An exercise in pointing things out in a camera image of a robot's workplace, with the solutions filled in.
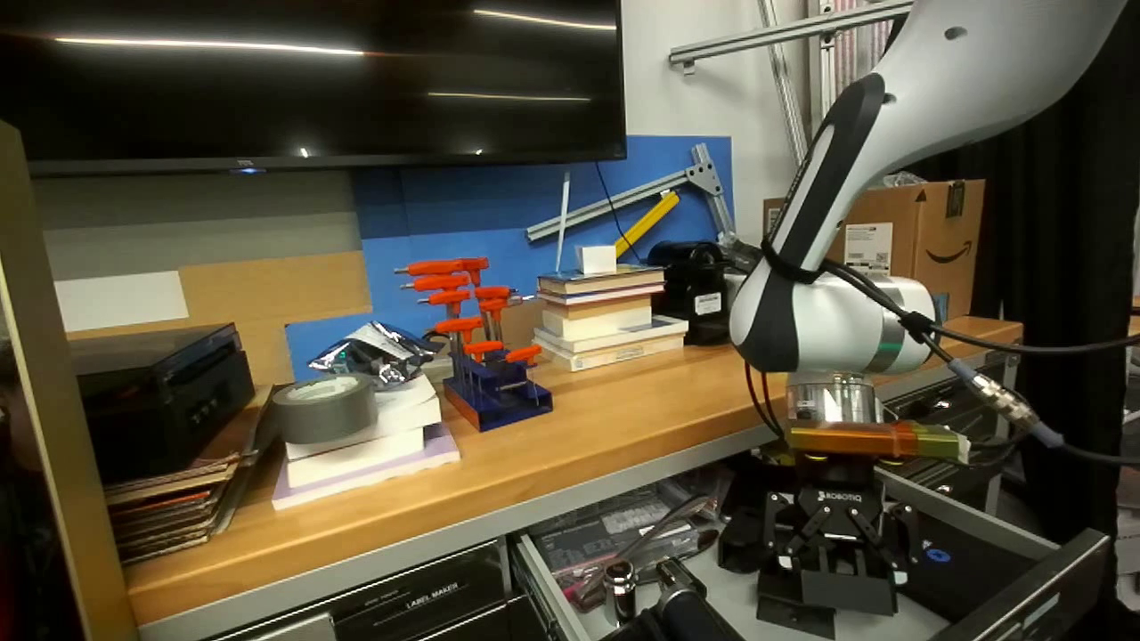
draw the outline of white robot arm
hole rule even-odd
[[[887,56],[824,117],[789,215],[730,306],[730,340],[760,369],[905,369],[928,358],[893,317],[821,273],[855,196],[1062,101],[1090,67],[1125,0],[916,0]],[[890,278],[900,308],[931,292]]]

